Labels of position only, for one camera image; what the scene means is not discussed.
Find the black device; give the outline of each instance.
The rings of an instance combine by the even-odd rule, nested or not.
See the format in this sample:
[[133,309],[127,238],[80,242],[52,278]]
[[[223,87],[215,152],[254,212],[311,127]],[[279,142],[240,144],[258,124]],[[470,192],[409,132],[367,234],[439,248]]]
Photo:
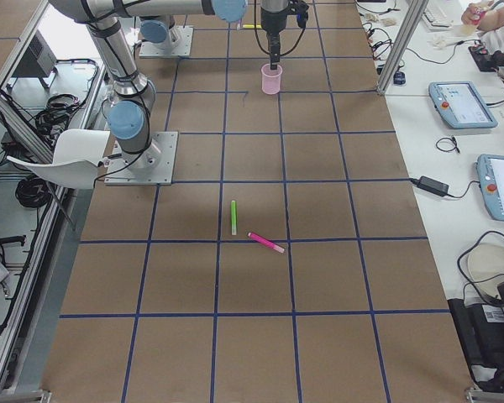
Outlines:
[[[470,376],[485,392],[504,392],[504,321],[493,320],[492,306],[465,306],[462,299],[448,300]],[[496,369],[489,380],[477,380],[472,365]]]
[[411,178],[411,183],[423,191],[428,191],[434,195],[445,197],[448,195],[449,186],[446,183],[436,181],[427,176],[420,176],[420,179]]
[[394,85],[395,86],[403,86],[407,82],[407,79],[405,78],[405,73],[403,71],[396,71],[394,73]]
[[469,46],[469,52],[480,71],[496,71],[497,67],[504,66],[504,51],[497,50],[491,55],[481,41]]

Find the pink cup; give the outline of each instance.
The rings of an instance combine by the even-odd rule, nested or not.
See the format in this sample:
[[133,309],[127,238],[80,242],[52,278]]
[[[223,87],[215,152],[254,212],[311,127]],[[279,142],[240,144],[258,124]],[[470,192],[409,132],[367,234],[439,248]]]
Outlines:
[[276,70],[270,69],[270,64],[261,67],[261,90],[265,94],[274,95],[280,92],[282,66],[276,65]]

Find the metal mounting plate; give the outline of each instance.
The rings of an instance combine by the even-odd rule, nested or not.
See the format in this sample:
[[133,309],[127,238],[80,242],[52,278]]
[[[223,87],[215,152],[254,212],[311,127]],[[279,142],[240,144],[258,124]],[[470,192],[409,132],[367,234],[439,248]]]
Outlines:
[[[116,174],[106,176],[104,182],[109,186],[138,186],[138,185],[171,185],[176,162],[178,132],[155,132],[153,140],[162,150],[159,164],[145,172],[131,171],[128,168],[121,170],[125,163],[122,159],[111,160],[108,172],[121,170]],[[113,152],[121,153],[121,147],[116,143]]]
[[188,57],[191,55],[192,47],[192,32],[193,28],[190,25],[181,27],[181,42],[171,51],[164,51],[157,48],[151,42],[144,42],[140,48],[139,56],[141,59],[156,59],[156,58],[173,58],[173,57]]

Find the marker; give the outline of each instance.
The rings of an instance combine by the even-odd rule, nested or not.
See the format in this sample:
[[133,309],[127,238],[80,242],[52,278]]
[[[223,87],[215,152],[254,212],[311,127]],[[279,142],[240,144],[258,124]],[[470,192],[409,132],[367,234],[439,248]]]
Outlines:
[[257,233],[249,233],[249,238],[261,243],[267,248],[274,249],[276,252],[280,252],[281,254],[283,254],[285,251],[285,249],[283,249],[281,246],[278,246],[276,243],[272,243],[270,240],[261,237]]
[[237,235],[237,202],[235,200],[232,200],[230,206],[232,215],[232,235]]

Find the power adapter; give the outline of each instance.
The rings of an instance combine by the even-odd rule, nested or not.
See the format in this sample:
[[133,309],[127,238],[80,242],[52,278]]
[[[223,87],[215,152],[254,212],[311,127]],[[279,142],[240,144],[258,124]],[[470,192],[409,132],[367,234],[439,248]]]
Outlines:
[[448,196],[449,186],[447,184],[428,178],[427,176],[420,176],[420,179],[411,178],[411,183],[418,189],[428,191],[434,195],[441,197]]

